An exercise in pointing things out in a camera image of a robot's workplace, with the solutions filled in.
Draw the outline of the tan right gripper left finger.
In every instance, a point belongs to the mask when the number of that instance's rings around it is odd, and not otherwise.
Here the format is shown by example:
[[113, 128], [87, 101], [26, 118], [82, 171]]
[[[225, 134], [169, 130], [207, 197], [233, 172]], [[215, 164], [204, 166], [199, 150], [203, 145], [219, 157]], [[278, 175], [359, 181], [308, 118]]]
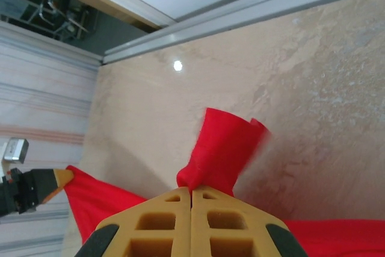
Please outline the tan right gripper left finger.
[[101, 221], [76, 256], [189, 256], [187, 187], [154, 197]]

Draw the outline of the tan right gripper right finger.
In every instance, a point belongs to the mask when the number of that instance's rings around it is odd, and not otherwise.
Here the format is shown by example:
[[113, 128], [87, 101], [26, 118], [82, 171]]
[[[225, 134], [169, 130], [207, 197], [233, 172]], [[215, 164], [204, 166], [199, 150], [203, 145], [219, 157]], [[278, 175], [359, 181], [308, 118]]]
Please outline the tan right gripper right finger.
[[191, 256], [307, 256], [279, 218], [200, 187], [192, 192]]

